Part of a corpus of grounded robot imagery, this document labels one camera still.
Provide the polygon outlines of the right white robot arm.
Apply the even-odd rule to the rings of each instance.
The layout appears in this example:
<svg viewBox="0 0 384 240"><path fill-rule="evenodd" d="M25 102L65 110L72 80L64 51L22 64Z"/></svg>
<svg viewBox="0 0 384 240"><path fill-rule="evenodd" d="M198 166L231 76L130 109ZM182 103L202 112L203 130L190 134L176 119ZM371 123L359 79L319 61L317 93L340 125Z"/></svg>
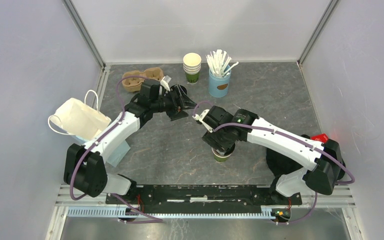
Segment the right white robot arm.
<svg viewBox="0 0 384 240"><path fill-rule="evenodd" d="M213 105L200 114L194 112L192 117L205 127L202 140L213 150L230 155L236 142L242 141L263 146L300 165L274 180L268 196L275 204L309 190L331 195L336 185L356 181L344 165L339 143L332 139L321 142L296 135L242 108L231 114Z"/></svg>

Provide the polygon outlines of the green paper cup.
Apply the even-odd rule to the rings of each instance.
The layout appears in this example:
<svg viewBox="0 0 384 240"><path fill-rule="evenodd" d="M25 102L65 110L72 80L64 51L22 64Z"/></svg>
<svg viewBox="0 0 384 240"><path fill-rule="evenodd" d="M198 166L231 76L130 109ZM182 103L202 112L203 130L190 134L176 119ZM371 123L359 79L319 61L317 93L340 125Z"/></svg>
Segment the green paper cup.
<svg viewBox="0 0 384 240"><path fill-rule="evenodd" d="M213 158L220 163L227 161L232 155L232 153L234 152L234 150L235 150L235 145L230 147L226 152L220 152L215 148L211 148L211 151L213 153Z"/></svg>

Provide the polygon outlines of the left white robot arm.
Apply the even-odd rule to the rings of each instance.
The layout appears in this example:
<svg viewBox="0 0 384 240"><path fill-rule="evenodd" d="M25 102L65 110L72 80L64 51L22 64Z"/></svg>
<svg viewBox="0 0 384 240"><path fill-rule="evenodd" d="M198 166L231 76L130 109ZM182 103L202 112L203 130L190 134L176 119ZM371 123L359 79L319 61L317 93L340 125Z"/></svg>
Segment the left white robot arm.
<svg viewBox="0 0 384 240"><path fill-rule="evenodd" d="M69 195L77 201L95 198L101 193L118 194L125 204L133 203L137 190L133 180L120 174L109 174L106 162L130 135L140 130L156 113L166 113L171 121L188 117L186 112L197 104L184 86L169 86L164 80L145 78L140 90L108 127L82 145L72 144L66 154L63 180Z"/></svg>

